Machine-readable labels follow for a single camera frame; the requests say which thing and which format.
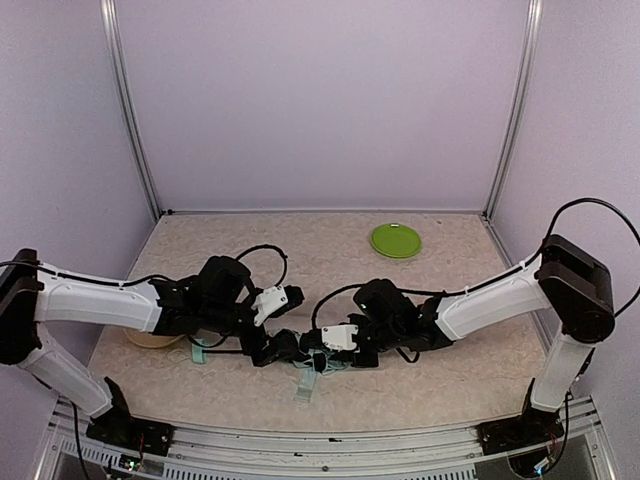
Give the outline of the mint green folding umbrella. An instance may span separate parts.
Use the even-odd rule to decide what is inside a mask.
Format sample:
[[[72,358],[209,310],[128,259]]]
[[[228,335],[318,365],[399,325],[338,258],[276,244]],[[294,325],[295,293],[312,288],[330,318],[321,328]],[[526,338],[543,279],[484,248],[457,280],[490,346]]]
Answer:
[[[220,349],[228,336],[223,336],[220,340],[212,345],[202,342],[201,338],[193,338],[187,336],[191,344],[191,361],[194,364],[205,364],[209,355],[240,355],[241,350],[238,349]],[[317,379],[321,376],[331,375],[336,372],[347,370],[350,365],[342,360],[334,359],[324,350],[312,349],[310,357],[306,360],[292,360],[291,363],[302,371],[298,382],[296,393],[293,399],[301,404],[311,402]]]

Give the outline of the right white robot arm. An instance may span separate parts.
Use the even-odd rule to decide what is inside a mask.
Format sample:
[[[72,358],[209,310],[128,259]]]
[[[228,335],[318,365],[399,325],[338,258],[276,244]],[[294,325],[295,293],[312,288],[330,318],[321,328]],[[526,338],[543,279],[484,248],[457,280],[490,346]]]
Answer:
[[[539,253],[461,294],[441,293],[416,305],[390,280],[375,279],[353,301],[360,312],[350,318],[348,347],[357,352],[437,350],[504,320],[553,310],[560,331],[528,397],[543,412],[560,408],[595,345],[615,326],[609,269],[556,234]]]

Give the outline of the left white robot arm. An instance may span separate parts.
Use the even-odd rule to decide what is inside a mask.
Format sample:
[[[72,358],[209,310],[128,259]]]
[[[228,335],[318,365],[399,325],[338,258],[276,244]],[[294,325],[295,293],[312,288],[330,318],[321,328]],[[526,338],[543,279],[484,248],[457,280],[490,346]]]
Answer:
[[[193,336],[201,330],[237,337],[255,365],[268,362],[274,341],[264,324],[300,306],[301,288],[260,289],[250,270],[213,256],[180,280],[150,275],[135,281],[82,277],[42,263],[22,249],[3,263],[1,362],[15,365],[71,400],[93,422],[131,418],[119,386],[99,378],[48,332],[49,322],[124,327],[152,336]]]

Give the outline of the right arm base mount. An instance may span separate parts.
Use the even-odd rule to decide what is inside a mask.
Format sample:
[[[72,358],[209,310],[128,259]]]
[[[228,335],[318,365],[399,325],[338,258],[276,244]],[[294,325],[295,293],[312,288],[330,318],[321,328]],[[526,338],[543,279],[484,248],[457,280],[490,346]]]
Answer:
[[[559,411],[546,412],[531,404],[534,381],[531,381],[521,412],[508,418],[480,423],[478,440],[484,455],[516,450],[560,438],[565,429]]]

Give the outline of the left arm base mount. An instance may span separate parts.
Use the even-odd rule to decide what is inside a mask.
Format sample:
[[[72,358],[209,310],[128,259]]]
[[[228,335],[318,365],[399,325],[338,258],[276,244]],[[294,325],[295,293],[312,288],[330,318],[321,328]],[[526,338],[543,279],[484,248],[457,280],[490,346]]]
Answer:
[[[133,416],[120,387],[104,378],[111,394],[105,413],[92,415],[86,430],[88,438],[105,444],[166,457],[175,427],[169,423]]]

